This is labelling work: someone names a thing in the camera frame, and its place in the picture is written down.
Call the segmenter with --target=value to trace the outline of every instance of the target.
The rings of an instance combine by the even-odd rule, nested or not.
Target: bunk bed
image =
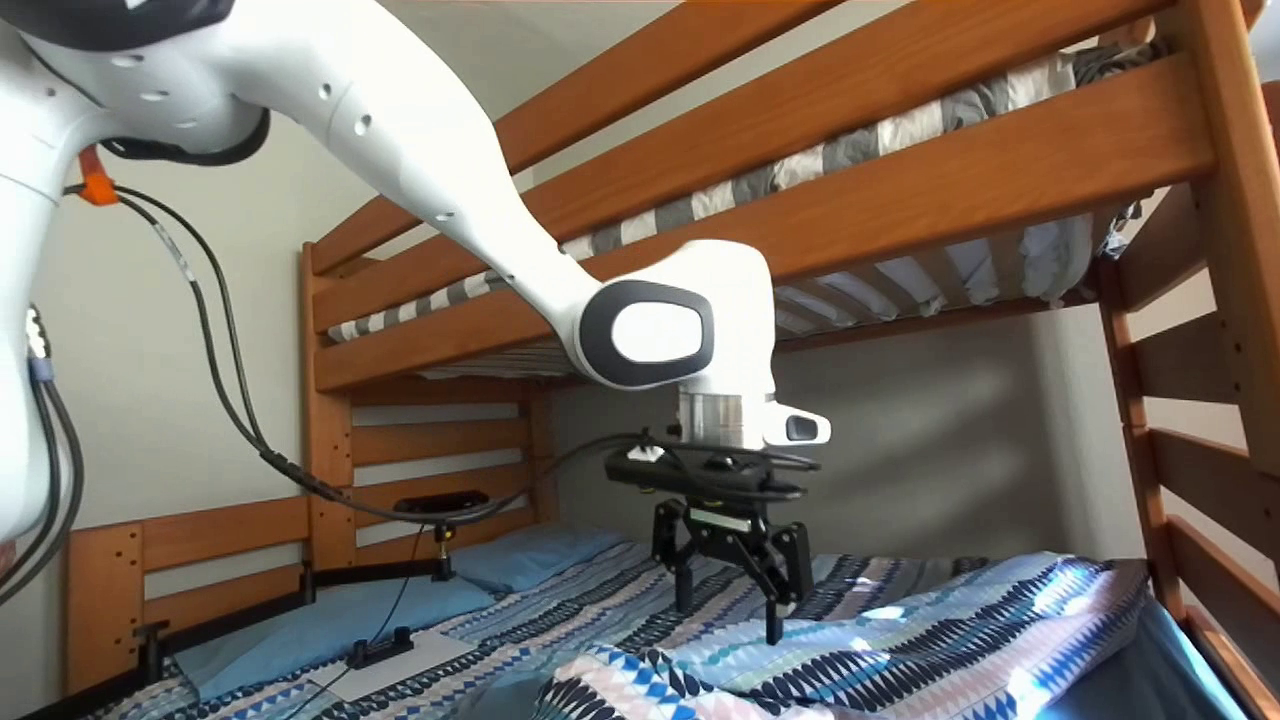
[[[725,9],[688,0],[670,9],[497,121],[513,172],[797,25],[821,20],[832,2]],[[1160,601],[1146,618],[1173,614],[1173,634],[1196,639],[1192,661],[1204,655],[1251,716],[1277,716],[1277,581],[1243,566],[1206,533],[1223,526],[1268,566],[1280,561],[1280,179],[1248,56],[1251,17],[1251,2],[1215,0],[915,0],[529,187],[529,203],[563,239],[563,250],[597,275],[645,269],[692,235],[756,243],[780,284],[780,342],[797,351],[882,327],[1094,299],[1131,462],[1131,489],[1122,492],[1140,499],[1146,545],[1140,566]],[[1050,74],[1048,91],[1022,91],[1036,72]],[[1144,222],[1122,222],[1129,209],[1144,209]],[[1094,250],[1114,227],[1131,227],[1129,248]],[[1131,311],[1192,273],[1206,273],[1215,307],[1134,339]],[[366,539],[381,533],[366,517],[304,497],[84,526],[68,545],[68,692],[116,688],[112,677],[119,670],[161,668],[155,652],[179,649],[166,634],[223,634],[253,608],[310,601],[314,584],[409,557],[440,561],[450,549],[462,549],[455,557],[458,575],[436,589],[436,603],[425,601],[440,612],[417,614],[420,649],[436,649],[431,688],[444,685],[440,663],[474,649],[497,652],[484,655],[489,663],[535,655],[521,643],[521,632],[515,639],[458,639],[458,632],[515,627],[501,614],[544,608],[549,584],[593,575],[598,557],[611,570],[630,570],[628,581],[652,570],[646,581],[665,584],[665,570],[628,545],[540,537],[557,519],[549,390],[572,374],[563,374],[549,322],[493,284],[468,250],[420,227],[402,209],[366,200],[304,248],[298,302],[304,444],[314,477],[384,509],[402,497],[455,492],[522,499],[455,526],[455,537]],[[1146,426],[1146,397],[1236,405],[1248,452]],[[366,409],[474,412],[462,412],[462,420],[428,412],[417,424],[366,424]],[[462,452],[497,452],[501,461],[360,489],[373,462]],[[1206,517],[1206,526],[1183,519],[1173,504],[1192,504]],[[155,570],[262,549],[290,549],[290,557],[221,584],[146,590]],[[874,589],[892,570],[869,575],[863,566],[897,565],[834,557],[823,561],[821,589],[826,601]],[[513,589],[515,566],[540,566],[540,575]],[[881,601],[946,589],[954,570],[973,575],[1005,565],[941,561],[941,566],[925,570],[927,584]],[[607,590],[577,589],[557,608],[577,614],[611,603]],[[808,614],[857,624],[857,612]],[[670,634],[692,639],[697,632],[667,614],[665,632],[645,639]],[[652,663],[667,661],[655,661],[636,627],[589,639],[607,639],[611,652],[636,652]],[[577,652],[593,652],[589,639],[557,643],[549,655],[559,668],[559,706],[572,706],[572,696],[584,692],[572,685],[572,668],[584,668]],[[333,680],[324,668],[310,670],[320,677],[290,668],[270,680],[309,696]],[[174,688],[183,688],[174,677],[150,685],[161,696]],[[255,704],[262,698],[261,688],[231,696]]]

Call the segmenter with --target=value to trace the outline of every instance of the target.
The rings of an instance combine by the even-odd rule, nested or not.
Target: wooden bunk bed
[[[551,85],[513,114],[501,141],[513,172],[593,134],[646,98],[704,74],[747,48],[815,20],[832,0],[725,9],[688,0],[641,27],[598,61]],[[741,209],[692,216],[646,239],[622,239],[584,258],[597,275],[645,269],[692,235],[756,243],[780,281],[785,342],[826,342],[881,332],[881,319],[1029,311],[1012,257],[1029,257],[1029,222],[1089,216],[1092,239],[1114,209],[1168,187],[1118,258],[1094,258],[1089,281],[1054,299],[1101,299],[1108,327],[1131,492],[1146,566],[1164,608],[1215,661],[1233,692],[1277,716],[1280,597],[1248,570],[1204,525],[1173,510],[1198,509],[1233,533],[1268,570],[1280,561],[1280,179],[1277,142],[1248,56],[1251,2],[1215,0],[915,0],[852,34],[841,34],[697,111],[683,111],[597,159],[529,190],[551,235],[581,239],[675,195],[716,187],[787,151],[873,128],[937,95],[974,89],[1069,45],[1122,34],[1152,20],[1160,53],[1089,89],[992,114],[941,141],[846,162],[797,187],[770,187]],[[392,509],[431,492],[529,492],[513,510],[458,526],[458,549],[557,517],[540,482],[551,462],[549,390],[563,361],[549,322],[513,292],[493,286],[462,302],[402,316],[425,296],[458,296],[484,273],[447,239],[425,239],[409,210],[373,200],[324,239],[304,248],[304,409],[309,466]],[[973,296],[954,239],[992,248],[994,296]],[[897,284],[897,257],[915,258],[941,302]],[[1215,307],[1168,332],[1131,339],[1129,316],[1206,269]],[[897,302],[881,311],[860,292],[826,281],[857,273]],[[1248,452],[1215,438],[1146,426],[1144,401],[1176,397],[1236,405]],[[478,420],[364,424],[364,409],[501,409]],[[360,466],[497,452],[468,473],[428,473],[360,489]],[[413,537],[366,545],[373,519],[324,499],[270,499],[197,517],[87,526],[68,552],[68,692],[136,668],[141,627],[197,627],[202,618],[289,597],[309,566],[364,566],[436,552]],[[150,570],[290,545],[290,561],[223,584],[146,601]]]

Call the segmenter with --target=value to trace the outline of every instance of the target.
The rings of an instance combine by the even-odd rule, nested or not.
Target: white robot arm
[[[823,415],[770,397],[760,250],[697,239],[593,281],[522,209],[473,91],[377,0],[0,0],[0,20],[0,539],[45,504],[23,307],[74,151],[223,162],[262,141],[266,111],[493,262],[593,380],[678,385],[688,438],[826,438]]]

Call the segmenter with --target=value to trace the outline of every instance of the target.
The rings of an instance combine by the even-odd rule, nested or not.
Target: wooden bed frame
[[[497,122],[513,172],[832,2],[725,9],[716,0],[688,0],[670,9]],[[1239,698],[1259,716],[1277,716],[1277,688],[1256,670],[1280,661],[1277,581],[1243,566],[1212,533],[1233,533],[1277,570],[1280,179],[1265,98],[1280,91],[1259,91],[1248,56],[1251,17],[1256,2],[1223,0],[915,0],[531,187],[529,203],[551,235],[577,235],[832,131],[909,111],[1085,34],[1156,20],[1173,56],[1146,68],[661,231],[655,239],[589,258],[589,269],[615,275],[661,258],[688,235],[741,235],[767,257],[780,281],[805,281],[852,258],[925,250],[954,235],[1114,209],[1152,187],[1173,187],[1122,258],[1101,258],[1092,273],[1118,387],[1131,492],[1160,601],[1198,639]],[[522,509],[468,526],[458,537],[468,545],[557,510],[540,477],[551,454],[544,405],[559,380],[420,374],[425,368],[544,342],[549,322],[513,292],[493,292],[366,339],[324,339],[324,327],[335,319],[399,302],[478,269],[447,239],[413,243],[389,258],[366,257],[413,227],[409,210],[373,200],[304,250],[309,466],[373,504],[458,489],[529,492]],[[1134,339],[1129,316],[1198,269],[1212,275],[1215,311]],[[1146,397],[1236,405],[1248,452],[1152,426],[1144,412]],[[360,424],[364,409],[389,405],[502,405],[508,415]],[[478,473],[355,482],[355,473],[366,462],[497,447],[508,447],[513,461]],[[1173,497],[1198,509],[1206,525],[1173,510]],[[141,627],[161,618],[193,627],[289,597],[304,565],[284,561],[280,566],[161,601],[143,590],[150,570],[270,545],[297,545],[310,566],[360,566],[409,557],[402,537],[364,545],[364,526],[366,519],[324,499],[270,499],[74,533],[68,549],[68,692],[136,668]]]

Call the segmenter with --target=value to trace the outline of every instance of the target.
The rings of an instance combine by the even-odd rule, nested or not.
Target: wall
[[[284,452],[297,452],[297,248],[353,210],[366,187],[289,121],[277,121],[270,142],[235,166],[112,166],[119,185],[188,210],[214,243],[231,275],[261,424]],[[95,210],[68,200],[47,239],[37,302],[87,454],[81,526],[290,492],[221,415],[188,284],[146,222],[122,209]],[[0,716],[56,696],[56,618],[56,570],[0,608]]]
[[[1094,307],[954,322],[780,361],[780,401],[832,415],[805,519],[823,552],[1140,557],[1113,374]],[[557,397],[557,444],[665,426],[670,390]],[[559,477],[572,525],[646,537],[646,492],[602,478],[598,452]]]

